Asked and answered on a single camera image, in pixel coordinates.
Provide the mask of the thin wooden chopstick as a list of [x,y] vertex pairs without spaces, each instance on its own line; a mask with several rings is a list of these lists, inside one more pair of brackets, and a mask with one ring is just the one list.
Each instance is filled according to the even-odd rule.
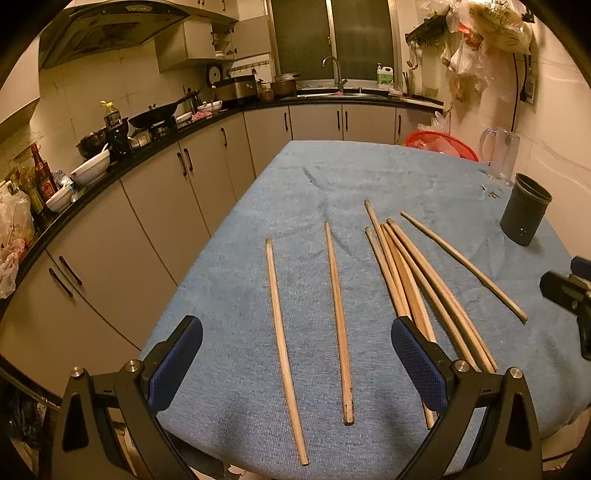
[[529,316],[526,312],[496,283],[493,282],[483,271],[481,271],[474,263],[472,263],[467,257],[465,257],[459,250],[452,246],[440,235],[432,231],[430,228],[425,226],[423,223],[412,217],[405,211],[401,211],[401,216],[410,221],[416,228],[422,231],[429,238],[438,243],[446,252],[454,257],[458,262],[465,266],[473,275],[475,275],[479,281],[485,285],[491,292],[493,292],[519,319],[523,324],[526,324],[529,320]]

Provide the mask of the black cylindrical utensil holder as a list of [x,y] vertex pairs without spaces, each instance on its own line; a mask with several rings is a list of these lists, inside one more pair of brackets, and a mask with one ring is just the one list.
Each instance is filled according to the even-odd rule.
[[529,246],[553,197],[533,178],[517,173],[500,226],[515,243]]

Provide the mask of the long wooden chopstick pile right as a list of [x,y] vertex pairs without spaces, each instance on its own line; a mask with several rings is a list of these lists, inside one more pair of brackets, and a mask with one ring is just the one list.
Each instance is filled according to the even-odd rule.
[[486,372],[496,373],[498,371],[498,365],[496,364],[492,353],[489,351],[486,343],[478,333],[478,330],[470,320],[464,308],[452,293],[451,289],[445,284],[435,268],[419,248],[415,246],[402,228],[390,218],[387,219],[387,225],[393,230],[396,238],[402,242],[406,251],[413,258],[415,264],[422,271],[423,275],[438,295],[438,298],[445,306],[446,311],[453,319],[456,329],[459,331],[464,343],[471,349],[473,357],[479,361],[481,368]]

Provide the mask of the wooden chopstick pile middle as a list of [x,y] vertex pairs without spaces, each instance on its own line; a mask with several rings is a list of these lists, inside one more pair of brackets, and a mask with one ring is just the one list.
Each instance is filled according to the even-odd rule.
[[419,330],[428,341],[437,342],[436,333],[427,312],[426,303],[424,302],[424,298],[426,298],[448,334],[459,358],[466,360],[472,367],[475,367],[479,371],[480,368],[477,361],[430,282],[406,251],[402,242],[400,240],[394,240],[393,228],[386,224],[382,224],[381,227],[390,247],[394,262],[397,264],[400,272],[404,292],[411,308],[412,318],[417,323]]

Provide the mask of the clear glass mug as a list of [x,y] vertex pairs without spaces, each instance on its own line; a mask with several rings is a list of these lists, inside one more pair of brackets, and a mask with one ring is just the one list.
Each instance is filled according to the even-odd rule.
[[479,140],[479,158],[488,166],[488,176],[510,185],[519,151],[520,137],[503,128],[486,128]]

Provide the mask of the short wooden chopstick in pile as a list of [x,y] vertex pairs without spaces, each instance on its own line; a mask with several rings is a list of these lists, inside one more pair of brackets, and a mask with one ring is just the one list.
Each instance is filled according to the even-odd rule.
[[376,236],[374,235],[374,233],[370,227],[365,228],[365,233],[366,233],[368,240],[370,242],[370,246],[372,246],[372,249],[373,249],[376,259],[377,259],[377,263],[380,267],[381,273],[382,273],[384,280],[386,282],[386,286],[387,286],[389,295],[390,295],[391,300],[393,302],[394,313],[396,313],[396,314],[408,313],[409,309],[407,307],[403,307],[401,304],[398,289],[397,289],[396,285],[394,285],[394,279],[391,276],[391,271],[388,266],[386,257],[384,256],[383,250],[381,249],[380,242],[376,239]]

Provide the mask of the red plastic basket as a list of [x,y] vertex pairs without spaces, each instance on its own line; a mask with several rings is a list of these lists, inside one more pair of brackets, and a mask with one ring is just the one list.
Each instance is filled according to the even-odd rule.
[[437,131],[412,132],[405,138],[405,146],[479,162],[478,155],[469,145],[456,137]]

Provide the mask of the blue towel table cover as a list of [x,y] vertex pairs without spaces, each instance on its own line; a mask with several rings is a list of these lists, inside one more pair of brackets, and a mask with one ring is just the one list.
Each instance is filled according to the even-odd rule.
[[[392,347],[394,308],[365,228],[370,200],[392,218],[450,287],[501,369],[526,377],[540,432],[550,436],[590,403],[590,364],[576,320],[544,299],[547,271],[571,257],[542,224],[521,247],[500,228],[509,192],[480,166],[398,146],[294,141],[242,196],[179,285],[151,341],[192,314],[204,343],[160,424],[190,446],[276,479],[389,479],[427,434],[417,390]],[[401,216],[440,235],[506,292],[526,324],[465,266]],[[339,269],[355,423],[342,384],[325,222]],[[307,447],[301,465],[287,411],[267,275],[273,241],[290,372]]]

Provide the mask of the small white bowl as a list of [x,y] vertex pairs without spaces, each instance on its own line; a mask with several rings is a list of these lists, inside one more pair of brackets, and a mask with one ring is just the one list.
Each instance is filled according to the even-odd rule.
[[70,184],[64,185],[46,202],[47,208],[54,213],[60,213],[71,203],[73,189]]

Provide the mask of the brown sauce bottle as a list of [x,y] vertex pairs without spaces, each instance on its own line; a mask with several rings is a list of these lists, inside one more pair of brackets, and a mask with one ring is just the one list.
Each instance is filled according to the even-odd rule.
[[37,188],[45,202],[51,199],[58,191],[49,165],[41,158],[39,149],[35,143],[30,147],[35,164],[35,176]]

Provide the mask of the green detergent bottle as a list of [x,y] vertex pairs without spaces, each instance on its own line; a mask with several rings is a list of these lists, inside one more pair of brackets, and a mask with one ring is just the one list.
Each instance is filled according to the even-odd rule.
[[391,66],[378,64],[377,87],[381,90],[389,90],[394,87],[394,69]]

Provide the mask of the sink faucet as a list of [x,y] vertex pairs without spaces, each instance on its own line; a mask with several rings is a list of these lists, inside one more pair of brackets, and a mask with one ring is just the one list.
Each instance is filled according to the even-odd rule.
[[322,66],[327,66],[329,63],[332,64],[332,73],[334,74],[335,88],[338,89],[339,93],[345,92],[345,85],[348,80],[342,76],[342,68],[339,60],[334,55],[329,55],[322,60]]

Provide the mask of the black wok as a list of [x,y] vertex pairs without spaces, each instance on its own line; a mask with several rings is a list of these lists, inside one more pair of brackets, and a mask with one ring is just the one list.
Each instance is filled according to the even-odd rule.
[[128,122],[135,129],[149,129],[151,126],[173,117],[179,104],[197,97],[199,93],[200,90],[191,91],[174,102],[150,108],[141,114],[129,118]]

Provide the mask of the metal pot on counter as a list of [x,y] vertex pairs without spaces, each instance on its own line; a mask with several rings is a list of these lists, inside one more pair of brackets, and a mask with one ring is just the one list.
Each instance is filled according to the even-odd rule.
[[270,83],[273,95],[276,97],[288,97],[297,94],[297,79],[300,74],[296,72],[287,72],[276,75],[273,82]]

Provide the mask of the range hood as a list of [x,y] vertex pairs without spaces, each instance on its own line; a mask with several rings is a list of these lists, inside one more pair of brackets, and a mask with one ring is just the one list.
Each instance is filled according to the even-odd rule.
[[39,66],[138,46],[188,17],[162,1],[104,1],[62,10],[39,40]]

